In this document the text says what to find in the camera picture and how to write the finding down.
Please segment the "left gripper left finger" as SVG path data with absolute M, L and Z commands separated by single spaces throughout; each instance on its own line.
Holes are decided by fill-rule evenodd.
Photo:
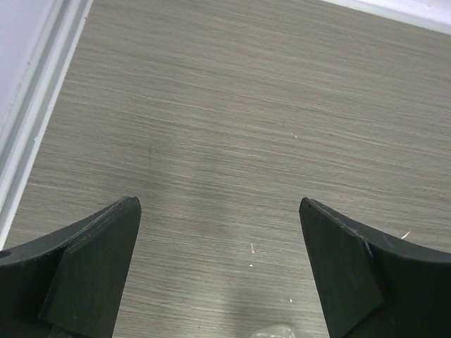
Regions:
M 141 213 L 126 196 L 1 251 L 1 336 L 112 337 Z

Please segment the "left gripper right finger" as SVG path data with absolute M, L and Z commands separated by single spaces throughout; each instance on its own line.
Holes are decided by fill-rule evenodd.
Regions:
M 304 197 L 302 234 L 330 337 L 449 337 L 450 254 Z

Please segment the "clear plastic water bottle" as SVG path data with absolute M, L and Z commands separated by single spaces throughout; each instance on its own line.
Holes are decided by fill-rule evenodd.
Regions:
M 258 329 L 251 338 L 297 338 L 297 333 L 289 325 L 279 324 Z

